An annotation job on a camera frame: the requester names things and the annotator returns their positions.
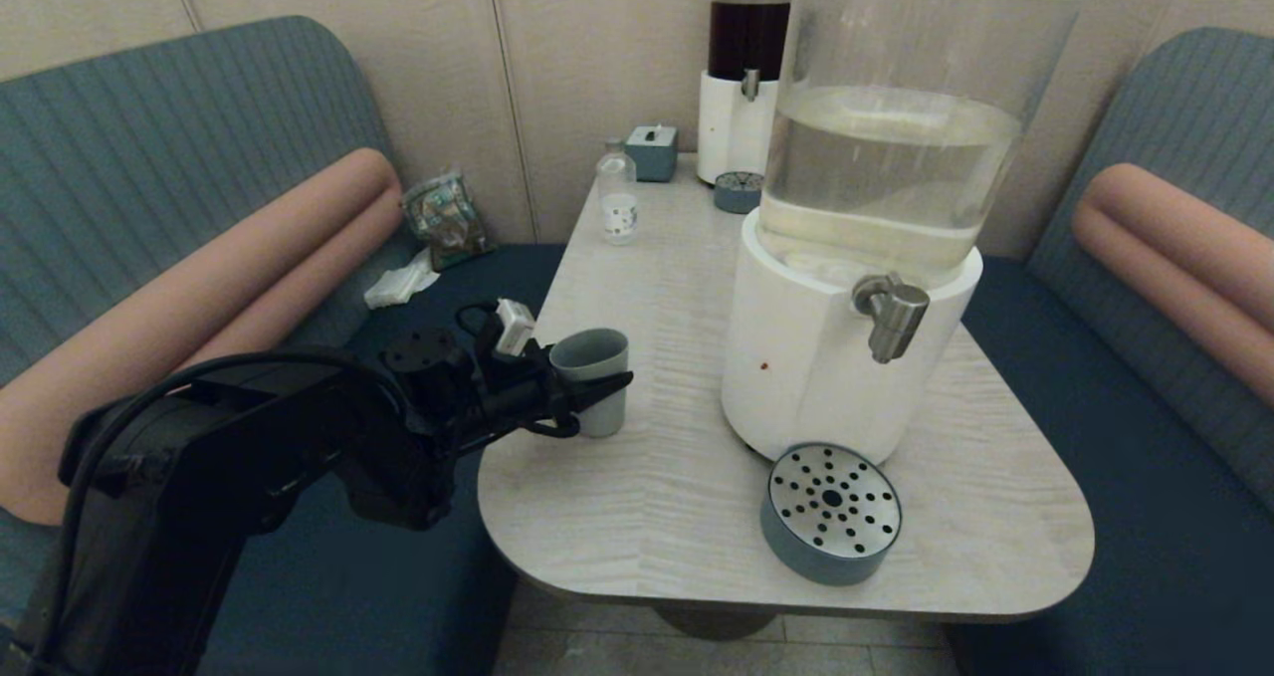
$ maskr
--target gray cup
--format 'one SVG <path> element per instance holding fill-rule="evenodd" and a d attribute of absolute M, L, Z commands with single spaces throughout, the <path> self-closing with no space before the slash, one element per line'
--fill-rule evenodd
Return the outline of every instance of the gray cup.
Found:
<path fill-rule="evenodd" d="M 549 350 L 549 363 L 566 382 L 596 381 L 628 370 L 628 339 L 610 327 L 576 332 Z M 624 425 L 627 387 L 580 414 L 580 434 L 609 437 Z"/>

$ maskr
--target white napkin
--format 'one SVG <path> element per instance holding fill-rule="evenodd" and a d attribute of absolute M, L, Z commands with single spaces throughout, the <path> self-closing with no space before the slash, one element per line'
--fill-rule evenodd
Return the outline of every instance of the white napkin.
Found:
<path fill-rule="evenodd" d="M 386 304 L 404 304 L 437 280 L 438 274 L 433 272 L 429 262 L 429 250 L 422 250 L 405 267 L 386 271 L 376 285 L 364 292 L 363 300 L 372 309 L 385 308 Z"/>

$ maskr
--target tissue box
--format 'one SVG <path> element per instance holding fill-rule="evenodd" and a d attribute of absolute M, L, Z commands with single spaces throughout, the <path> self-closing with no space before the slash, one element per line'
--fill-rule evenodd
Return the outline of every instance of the tissue box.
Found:
<path fill-rule="evenodd" d="M 637 126 L 624 141 L 624 151 L 637 164 L 637 181 L 673 181 L 673 172 L 676 172 L 676 129 Z"/>

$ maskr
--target table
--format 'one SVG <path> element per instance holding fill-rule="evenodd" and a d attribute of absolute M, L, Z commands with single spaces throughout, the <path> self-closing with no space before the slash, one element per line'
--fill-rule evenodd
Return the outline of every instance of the table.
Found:
<path fill-rule="evenodd" d="M 879 572 L 826 587 L 778 561 L 759 526 L 769 463 L 720 404 L 743 218 L 712 206 L 693 160 L 638 185 L 633 244 L 605 244 L 589 195 L 536 339 L 627 332 L 627 419 L 603 439 L 488 446 L 478 500 L 505 558 L 564 596 L 664 609 L 1012 621 L 1070 595 L 1093 556 L 1088 504 L 964 327 L 882 466 L 903 527 Z"/>

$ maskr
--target beige wall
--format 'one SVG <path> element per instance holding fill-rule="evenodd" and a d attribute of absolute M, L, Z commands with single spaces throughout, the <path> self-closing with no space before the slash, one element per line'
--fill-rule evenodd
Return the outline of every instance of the beige wall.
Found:
<path fill-rule="evenodd" d="M 182 0 L 3 0 L 0 78 L 181 36 L 199 22 L 306 14 L 330 27 L 367 74 L 405 181 L 460 167 L 497 239 L 558 242 L 569 236 L 605 136 L 662 121 L 694 149 L 708 1 L 189 0 L 187 17 Z M 1028 253 L 1140 56 L 1198 25 L 1274 33 L 1271 6 L 1088 5 L 982 248 Z"/>
<path fill-rule="evenodd" d="M 0 79 L 191 31 L 181 0 L 0 0 Z"/>

